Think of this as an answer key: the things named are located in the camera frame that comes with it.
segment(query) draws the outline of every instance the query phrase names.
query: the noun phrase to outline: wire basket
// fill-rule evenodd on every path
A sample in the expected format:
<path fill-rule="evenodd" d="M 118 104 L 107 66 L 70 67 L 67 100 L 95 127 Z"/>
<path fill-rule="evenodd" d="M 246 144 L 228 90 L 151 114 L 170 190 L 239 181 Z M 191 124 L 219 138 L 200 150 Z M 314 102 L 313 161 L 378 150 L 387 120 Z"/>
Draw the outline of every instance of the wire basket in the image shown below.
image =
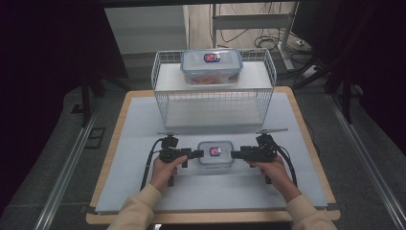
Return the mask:
<path fill-rule="evenodd" d="M 268 50 L 239 50 L 244 67 L 236 84 L 198 86 L 186 84 L 182 52 L 158 52 L 152 69 L 152 89 L 166 127 L 263 124 L 277 80 Z"/>

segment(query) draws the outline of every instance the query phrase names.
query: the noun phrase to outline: label on container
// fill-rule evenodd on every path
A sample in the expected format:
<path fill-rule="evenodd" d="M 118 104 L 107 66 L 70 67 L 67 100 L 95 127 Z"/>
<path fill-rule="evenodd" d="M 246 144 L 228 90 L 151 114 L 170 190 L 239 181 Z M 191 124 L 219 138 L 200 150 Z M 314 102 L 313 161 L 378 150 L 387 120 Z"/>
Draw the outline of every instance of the label on container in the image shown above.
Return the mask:
<path fill-rule="evenodd" d="M 206 54 L 204 55 L 203 59 L 206 63 L 219 62 L 220 54 Z"/>
<path fill-rule="evenodd" d="M 221 148 L 220 147 L 212 147 L 210 148 L 210 156 L 220 156 L 221 155 Z"/>

